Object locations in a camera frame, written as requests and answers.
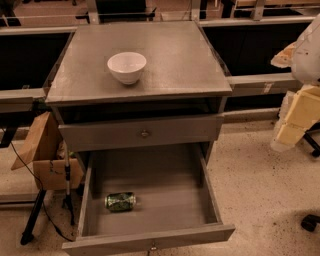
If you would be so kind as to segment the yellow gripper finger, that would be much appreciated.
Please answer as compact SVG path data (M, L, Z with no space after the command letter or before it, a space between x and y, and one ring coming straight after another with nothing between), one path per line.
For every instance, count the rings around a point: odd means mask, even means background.
M304 85L299 91L289 91L274 127L271 148L277 152L294 148L303 135L320 121L320 87Z

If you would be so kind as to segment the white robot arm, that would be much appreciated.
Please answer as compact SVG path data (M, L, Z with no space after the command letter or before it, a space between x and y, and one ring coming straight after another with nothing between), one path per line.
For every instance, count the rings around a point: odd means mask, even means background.
M271 64L290 67L292 76L303 84L296 93L286 94L274 128L271 148L283 152L320 121L320 14L295 42L272 58Z

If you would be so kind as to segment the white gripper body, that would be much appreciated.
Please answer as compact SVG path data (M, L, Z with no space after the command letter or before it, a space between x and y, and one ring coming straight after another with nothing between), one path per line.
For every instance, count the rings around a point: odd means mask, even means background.
M287 68L292 65L292 56L295 50L296 43L293 42L276 54L272 60L271 64L278 68Z

